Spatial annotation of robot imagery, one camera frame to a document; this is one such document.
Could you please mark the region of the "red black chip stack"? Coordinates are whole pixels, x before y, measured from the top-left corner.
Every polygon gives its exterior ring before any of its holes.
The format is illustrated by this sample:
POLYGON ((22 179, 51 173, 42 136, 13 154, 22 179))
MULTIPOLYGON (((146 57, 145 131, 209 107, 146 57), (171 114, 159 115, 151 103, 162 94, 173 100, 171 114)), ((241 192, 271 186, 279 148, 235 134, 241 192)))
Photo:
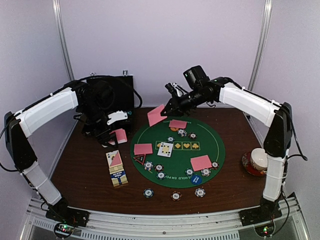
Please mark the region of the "red black chip stack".
POLYGON ((182 194, 179 191, 173 191, 170 197, 173 201, 179 201, 182 197, 182 194))

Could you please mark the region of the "single pink card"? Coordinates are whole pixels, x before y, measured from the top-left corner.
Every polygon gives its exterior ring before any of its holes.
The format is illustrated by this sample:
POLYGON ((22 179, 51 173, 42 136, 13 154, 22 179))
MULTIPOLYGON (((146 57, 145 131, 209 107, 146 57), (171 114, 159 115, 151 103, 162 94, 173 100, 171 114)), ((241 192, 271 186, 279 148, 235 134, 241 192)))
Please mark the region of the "single pink card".
POLYGON ((156 125, 157 123, 167 118, 167 116, 161 116, 161 112, 164 109, 165 109, 165 105, 161 104, 147 113, 148 124, 150 127, 156 125))

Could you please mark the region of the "pink cards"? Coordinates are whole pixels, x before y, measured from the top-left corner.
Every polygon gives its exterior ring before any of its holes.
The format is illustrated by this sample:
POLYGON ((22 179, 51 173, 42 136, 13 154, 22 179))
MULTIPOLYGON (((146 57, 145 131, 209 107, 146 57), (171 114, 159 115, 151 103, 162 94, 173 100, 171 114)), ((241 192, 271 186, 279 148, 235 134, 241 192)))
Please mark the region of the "pink cards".
POLYGON ((190 159, 190 163, 195 172, 212 167, 212 162, 208 155, 193 157, 190 159))
POLYGON ((173 119, 169 122, 170 128, 178 128, 178 129, 185 129, 187 127, 188 122, 183 120, 173 119))
POLYGON ((138 143, 134 145, 133 153, 135 155, 148 155, 153 153, 153 146, 151 143, 138 143))

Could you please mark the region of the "blue small blind button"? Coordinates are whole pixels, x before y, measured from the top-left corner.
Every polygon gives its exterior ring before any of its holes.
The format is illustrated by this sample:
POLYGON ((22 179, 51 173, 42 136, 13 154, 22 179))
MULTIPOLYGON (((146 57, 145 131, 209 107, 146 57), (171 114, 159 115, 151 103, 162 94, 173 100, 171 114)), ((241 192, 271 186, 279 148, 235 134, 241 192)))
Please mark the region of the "blue small blind button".
POLYGON ((193 175, 190 179, 190 182, 193 184, 193 185, 200 185, 202 183, 203 179, 200 175, 193 175))

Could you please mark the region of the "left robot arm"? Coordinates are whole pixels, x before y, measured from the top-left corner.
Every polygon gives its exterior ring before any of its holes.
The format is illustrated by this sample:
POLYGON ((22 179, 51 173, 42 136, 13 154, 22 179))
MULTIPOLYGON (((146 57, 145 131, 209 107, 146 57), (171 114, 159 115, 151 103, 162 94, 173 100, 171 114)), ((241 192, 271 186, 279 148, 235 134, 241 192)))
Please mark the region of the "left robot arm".
POLYGON ((125 120, 128 114, 123 110, 108 112, 115 102, 112 89, 98 76, 95 83, 85 80, 73 80, 35 103, 15 113, 4 116, 5 146, 13 163, 14 172, 25 178, 47 203, 49 210, 61 222, 72 218, 67 200, 43 171, 32 143, 33 134, 51 120, 69 110, 75 110, 86 116, 85 125, 103 147, 110 142, 118 142, 112 132, 116 122, 125 120))

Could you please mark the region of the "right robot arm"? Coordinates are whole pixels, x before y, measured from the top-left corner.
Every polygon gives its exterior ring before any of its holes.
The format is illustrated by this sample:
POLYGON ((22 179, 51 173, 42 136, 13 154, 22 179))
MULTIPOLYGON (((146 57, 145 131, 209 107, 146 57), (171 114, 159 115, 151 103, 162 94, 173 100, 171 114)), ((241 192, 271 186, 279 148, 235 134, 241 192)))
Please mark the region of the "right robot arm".
POLYGON ((187 82, 191 84, 192 91, 181 96, 172 84, 165 85, 171 99, 161 111, 161 116, 180 117, 203 103, 221 102, 256 118, 268 127, 263 143, 267 156, 266 183, 260 206, 256 210, 259 220, 268 220, 276 212, 276 202, 285 178, 285 166, 293 135, 290 104, 258 96, 240 87, 229 77, 188 78, 187 82))

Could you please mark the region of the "blue pink chip stack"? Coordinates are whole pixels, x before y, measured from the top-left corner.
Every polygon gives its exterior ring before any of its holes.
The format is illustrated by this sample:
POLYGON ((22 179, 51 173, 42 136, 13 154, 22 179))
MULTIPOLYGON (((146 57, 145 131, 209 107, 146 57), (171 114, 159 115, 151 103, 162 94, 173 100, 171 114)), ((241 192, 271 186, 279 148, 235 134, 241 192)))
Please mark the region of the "blue pink chip stack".
POLYGON ((198 198, 203 198, 206 195, 206 191, 204 188, 197 188, 194 192, 195 196, 198 198))

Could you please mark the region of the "blue pink chips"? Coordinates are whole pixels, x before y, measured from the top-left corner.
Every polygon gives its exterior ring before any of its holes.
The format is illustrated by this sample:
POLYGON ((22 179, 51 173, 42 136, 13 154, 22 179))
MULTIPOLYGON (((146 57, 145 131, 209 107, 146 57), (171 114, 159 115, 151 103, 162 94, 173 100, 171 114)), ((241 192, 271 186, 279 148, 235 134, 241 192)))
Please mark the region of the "blue pink chips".
POLYGON ((210 176, 210 174, 211 174, 211 171, 208 168, 204 168, 201 170, 201 175, 204 177, 208 177, 208 176, 210 176))
POLYGON ((188 132, 185 129, 179 129, 177 131, 177 134, 181 137, 186 137, 188 135, 188 132))
POLYGON ((151 162, 151 161, 146 161, 145 163, 144 163, 144 169, 146 170, 146 171, 151 171, 152 169, 153 169, 153 163, 151 162))

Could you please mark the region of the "pink backed card deck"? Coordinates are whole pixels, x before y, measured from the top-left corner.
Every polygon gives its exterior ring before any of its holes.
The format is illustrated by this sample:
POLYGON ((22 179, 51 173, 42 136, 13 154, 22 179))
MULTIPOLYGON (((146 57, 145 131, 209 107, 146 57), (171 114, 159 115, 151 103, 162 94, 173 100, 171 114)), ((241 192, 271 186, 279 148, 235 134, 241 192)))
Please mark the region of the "pink backed card deck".
POLYGON ((108 143, 112 146, 123 144, 128 141, 126 131, 123 128, 113 130, 109 133, 110 140, 108 143))

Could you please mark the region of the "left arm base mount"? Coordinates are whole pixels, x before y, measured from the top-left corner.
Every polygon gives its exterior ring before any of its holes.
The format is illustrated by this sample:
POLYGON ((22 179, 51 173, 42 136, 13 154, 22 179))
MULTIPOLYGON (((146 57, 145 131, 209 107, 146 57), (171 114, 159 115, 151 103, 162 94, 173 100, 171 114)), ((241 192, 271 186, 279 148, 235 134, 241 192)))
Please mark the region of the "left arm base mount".
POLYGON ((86 210, 70 208, 66 204, 49 205, 45 217, 74 227, 86 227, 90 213, 86 210))

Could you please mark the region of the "blue green chip stack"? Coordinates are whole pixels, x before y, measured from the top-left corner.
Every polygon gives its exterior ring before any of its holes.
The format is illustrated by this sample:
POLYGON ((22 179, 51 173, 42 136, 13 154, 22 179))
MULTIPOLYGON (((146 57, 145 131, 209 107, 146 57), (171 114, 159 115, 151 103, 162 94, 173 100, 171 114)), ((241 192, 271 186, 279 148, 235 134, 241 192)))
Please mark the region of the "blue green chip stack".
POLYGON ((147 199, 152 198, 154 196, 154 191, 151 188, 146 188, 143 191, 143 196, 147 199))

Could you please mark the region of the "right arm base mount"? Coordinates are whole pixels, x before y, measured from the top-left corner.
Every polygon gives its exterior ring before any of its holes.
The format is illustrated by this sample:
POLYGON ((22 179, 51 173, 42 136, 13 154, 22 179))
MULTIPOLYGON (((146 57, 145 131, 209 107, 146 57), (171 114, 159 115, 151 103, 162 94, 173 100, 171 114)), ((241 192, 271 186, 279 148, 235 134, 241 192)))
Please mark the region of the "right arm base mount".
POLYGON ((244 209, 239 212, 239 218, 242 226, 255 225, 282 216, 282 212, 276 207, 270 210, 266 206, 258 206, 254 208, 244 209))

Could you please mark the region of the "red black 100 chip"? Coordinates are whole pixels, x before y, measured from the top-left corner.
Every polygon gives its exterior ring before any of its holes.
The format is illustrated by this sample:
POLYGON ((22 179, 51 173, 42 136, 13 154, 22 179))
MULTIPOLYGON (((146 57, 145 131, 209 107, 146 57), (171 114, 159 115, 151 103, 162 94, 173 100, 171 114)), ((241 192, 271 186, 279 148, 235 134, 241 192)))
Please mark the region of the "red black 100 chip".
POLYGON ((163 172, 164 171, 164 166, 162 164, 156 164, 154 166, 154 169, 156 172, 163 172))

